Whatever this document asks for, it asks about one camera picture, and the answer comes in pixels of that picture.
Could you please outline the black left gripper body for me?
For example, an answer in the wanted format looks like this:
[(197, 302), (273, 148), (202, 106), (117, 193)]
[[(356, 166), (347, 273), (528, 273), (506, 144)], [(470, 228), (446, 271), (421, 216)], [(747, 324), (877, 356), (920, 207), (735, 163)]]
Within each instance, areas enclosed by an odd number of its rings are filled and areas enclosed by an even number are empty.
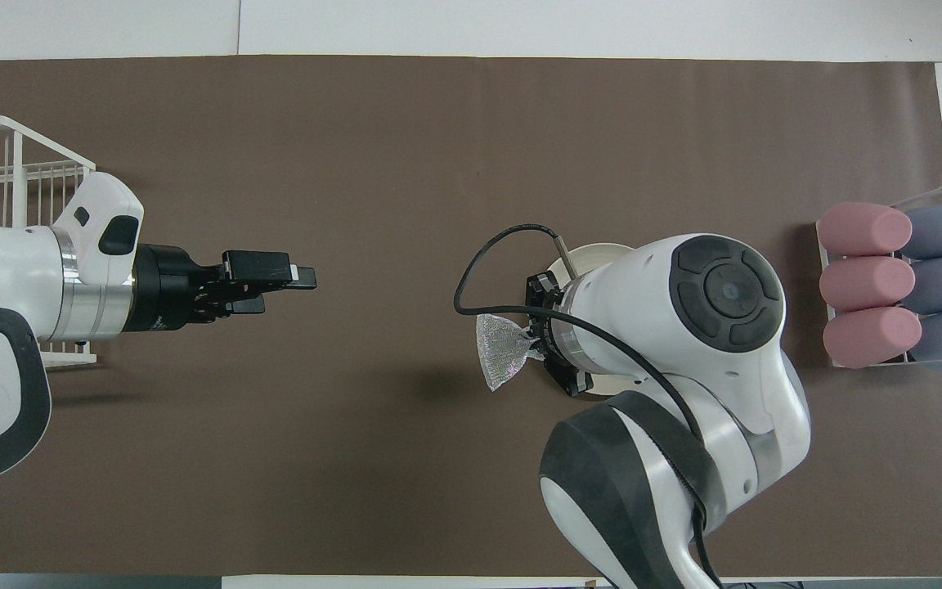
[(203, 287), (222, 276), (222, 266), (202, 266), (180, 247), (138, 245), (133, 266), (133, 299), (123, 331), (168, 331), (209, 324), (212, 312), (197, 306)]

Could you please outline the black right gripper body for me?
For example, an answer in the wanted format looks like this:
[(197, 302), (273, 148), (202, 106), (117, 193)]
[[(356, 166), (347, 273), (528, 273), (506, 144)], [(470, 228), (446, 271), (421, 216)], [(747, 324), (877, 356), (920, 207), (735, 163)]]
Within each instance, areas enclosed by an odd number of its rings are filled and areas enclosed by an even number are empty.
[[(526, 305), (556, 312), (564, 291), (554, 273), (546, 271), (527, 278)], [(575, 325), (539, 314), (528, 317), (528, 334), (536, 339), (530, 350), (542, 359), (546, 372), (569, 398), (579, 398), (594, 387), (592, 376), (566, 357), (565, 340), (575, 335)]]

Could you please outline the silver mesh sponge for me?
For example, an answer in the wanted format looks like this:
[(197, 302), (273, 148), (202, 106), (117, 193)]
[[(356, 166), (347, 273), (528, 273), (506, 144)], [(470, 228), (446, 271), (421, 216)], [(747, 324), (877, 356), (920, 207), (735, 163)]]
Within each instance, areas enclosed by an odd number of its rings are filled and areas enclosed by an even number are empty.
[(475, 317), (475, 339), (483, 379), (490, 391), (512, 380), (528, 359), (543, 362), (540, 339), (508, 318), (494, 314)]

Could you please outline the cream round plate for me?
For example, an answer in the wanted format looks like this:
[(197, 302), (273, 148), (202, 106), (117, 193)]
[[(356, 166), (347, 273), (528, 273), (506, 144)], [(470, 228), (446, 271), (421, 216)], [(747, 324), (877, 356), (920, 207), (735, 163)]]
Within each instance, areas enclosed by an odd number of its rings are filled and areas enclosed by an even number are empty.
[[(626, 256), (629, 251), (632, 251), (631, 247), (625, 245), (594, 243), (594, 245), (583, 245), (569, 251), (569, 258), (571, 258), (576, 271), (579, 272), (580, 275), (583, 275), (583, 273), (593, 272), (597, 268), (605, 268), (605, 266)], [(560, 287), (560, 290), (563, 291), (568, 290), (569, 283), (571, 283), (573, 279), (571, 275), (569, 275), (564, 261), (557, 259), (547, 269), (554, 274), (554, 283), (557, 284), (557, 287)], [(592, 317), (584, 318), (584, 321), (605, 330), (610, 335), (613, 335), (614, 338), (625, 340), (625, 338), (622, 338), (620, 333), (618, 333), (617, 325), (614, 323), (606, 325), (605, 322), (607, 318), (603, 317), (599, 312)], [(624, 362), (630, 359), (629, 355), (617, 350), (613, 344), (610, 344), (605, 339), (599, 338), (594, 332), (569, 324), (567, 321), (552, 318), (552, 320), (549, 321), (549, 328), (550, 332), (552, 332), (554, 342), (563, 344), (564, 349), (572, 354), (576, 355), (582, 351), (580, 345), (575, 341), (575, 338), (576, 336), (583, 336), (584, 342), (587, 344), (599, 344), (602, 351), (614, 352), (617, 355), (618, 361)], [(638, 387), (633, 376), (628, 376), (624, 373), (604, 373), (602, 369), (597, 366), (598, 363), (591, 361), (591, 359), (588, 364), (590, 364), (590, 366), (588, 366), (587, 369), (580, 369), (580, 375), (586, 374), (590, 376), (592, 387), (590, 390), (579, 394), (578, 398), (580, 399), (604, 400), (626, 390), (635, 390), (636, 387)]]

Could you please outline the brown table mat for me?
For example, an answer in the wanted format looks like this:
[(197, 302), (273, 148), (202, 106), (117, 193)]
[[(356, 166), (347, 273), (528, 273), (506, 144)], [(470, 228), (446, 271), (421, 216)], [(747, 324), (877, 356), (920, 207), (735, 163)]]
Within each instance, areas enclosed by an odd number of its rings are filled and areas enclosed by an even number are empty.
[(814, 223), (937, 186), (922, 63), (225, 56), (0, 62), (0, 115), (90, 158), (141, 237), (288, 251), (314, 291), (102, 343), (0, 476), (0, 573), (580, 577), (537, 482), (589, 405), (483, 383), (451, 298), (487, 238), (721, 232), (788, 295), (807, 459), (707, 548), (729, 577), (942, 577), (942, 373), (823, 350)]

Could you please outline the pink cup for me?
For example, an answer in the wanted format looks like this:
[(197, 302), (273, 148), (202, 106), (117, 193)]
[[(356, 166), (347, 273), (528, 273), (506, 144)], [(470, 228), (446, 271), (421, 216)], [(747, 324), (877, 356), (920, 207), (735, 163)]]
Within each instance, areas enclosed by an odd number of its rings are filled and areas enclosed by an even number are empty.
[(913, 224), (890, 206), (841, 202), (823, 214), (816, 231), (819, 244), (835, 256), (882, 256), (908, 243)]
[(860, 369), (901, 357), (919, 343), (915, 313), (901, 307), (874, 307), (834, 317), (823, 329), (823, 346), (835, 364)]
[(823, 301), (838, 312), (892, 306), (915, 287), (911, 265), (890, 256), (863, 256), (834, 261), (819, 279)]

